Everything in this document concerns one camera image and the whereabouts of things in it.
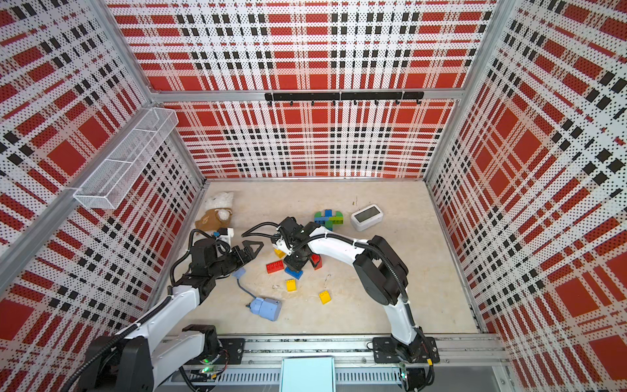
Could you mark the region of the red small lego brick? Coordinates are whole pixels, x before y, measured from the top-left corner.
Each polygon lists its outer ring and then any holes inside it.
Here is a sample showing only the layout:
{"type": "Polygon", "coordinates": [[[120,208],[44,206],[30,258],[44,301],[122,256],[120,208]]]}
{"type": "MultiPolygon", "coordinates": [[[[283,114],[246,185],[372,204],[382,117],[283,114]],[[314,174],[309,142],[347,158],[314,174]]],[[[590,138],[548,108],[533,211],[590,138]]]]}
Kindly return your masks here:
{"type": "Polygon", "coordinates": [[[318,254],[313,254],[311,256],[311,262],[314,270],[319,270],[323,266],[322,258],[318,254]]]}

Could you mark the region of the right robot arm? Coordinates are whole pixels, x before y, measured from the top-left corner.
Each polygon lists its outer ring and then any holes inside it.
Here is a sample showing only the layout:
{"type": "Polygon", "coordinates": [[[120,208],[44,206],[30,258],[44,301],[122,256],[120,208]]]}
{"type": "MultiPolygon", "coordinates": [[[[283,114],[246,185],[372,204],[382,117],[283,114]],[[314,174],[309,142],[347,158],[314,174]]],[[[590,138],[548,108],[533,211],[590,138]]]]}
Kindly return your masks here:
{"type": "Polygon", "coordinates": [[[315,255],[352,266],[367,295],[384,308],[395,356],[412,364],[439,362],[436,344],[416,324],[411,312],[408,267],[384,238],[349,238],[315,222],[301,225],[294,217],[280,223],[262,222],[242,236],[268,238],[274,249],[285,254],[287,266],[296,271],[315,255]]]}

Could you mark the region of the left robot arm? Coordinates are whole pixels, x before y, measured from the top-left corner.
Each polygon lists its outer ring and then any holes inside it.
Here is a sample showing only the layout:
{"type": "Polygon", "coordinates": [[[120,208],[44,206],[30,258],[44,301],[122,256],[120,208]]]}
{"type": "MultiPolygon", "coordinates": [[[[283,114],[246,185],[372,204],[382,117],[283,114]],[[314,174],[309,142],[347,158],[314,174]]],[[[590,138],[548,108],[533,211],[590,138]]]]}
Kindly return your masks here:
{"type": "Polygon", "coordinates": [[[118,333],[93,341],[62,390],[153,391],[191,359],[214,354],[209,327],[193,327],[169,343],[163,340],[209,297],[218,279],[246,266],[263,248],[250,240],[231,246],[232,237],[226,229],[210,234],[191,230],[188,248],[169,270],[168,295],[118,333]]]}

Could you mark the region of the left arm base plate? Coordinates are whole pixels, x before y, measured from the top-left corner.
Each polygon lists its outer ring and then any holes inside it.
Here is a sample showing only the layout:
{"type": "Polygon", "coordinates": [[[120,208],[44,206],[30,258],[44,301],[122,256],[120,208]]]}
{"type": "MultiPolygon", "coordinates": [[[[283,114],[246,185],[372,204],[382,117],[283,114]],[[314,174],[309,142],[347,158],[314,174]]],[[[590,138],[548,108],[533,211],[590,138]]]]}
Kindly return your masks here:
{"type": "Polygon", "coordinates": [[[219,338],[220,347],[214,358],[191,359],[185,365],[240,365],[244,354],[244,338],[219,338]]]}

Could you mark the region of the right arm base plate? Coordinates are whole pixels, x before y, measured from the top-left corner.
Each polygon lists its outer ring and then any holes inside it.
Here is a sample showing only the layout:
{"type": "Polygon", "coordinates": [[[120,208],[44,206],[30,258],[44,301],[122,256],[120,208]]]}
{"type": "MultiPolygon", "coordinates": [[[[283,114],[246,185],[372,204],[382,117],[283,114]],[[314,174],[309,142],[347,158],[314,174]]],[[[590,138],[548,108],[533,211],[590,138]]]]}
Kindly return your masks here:
{"type": "Polygon", "coordinates": [[[414,341],[405,345],[392,336],[375,337],[372,339],[372,351],[377,364],[433,364],[440,363],[439,349],[435,339],[422,339],[416,336],[414,341]]]}

